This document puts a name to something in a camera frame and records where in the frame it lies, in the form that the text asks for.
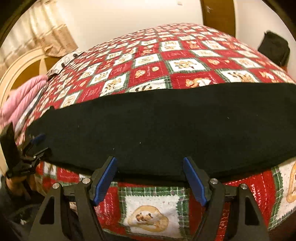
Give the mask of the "person's left hand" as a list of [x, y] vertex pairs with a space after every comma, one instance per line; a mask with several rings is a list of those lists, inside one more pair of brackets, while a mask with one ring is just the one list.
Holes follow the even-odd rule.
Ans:
[[34, 175], [6, 178], [6, 185], [10, 192], [16, 196], [28, 195], [29, 190], [37, 190]]

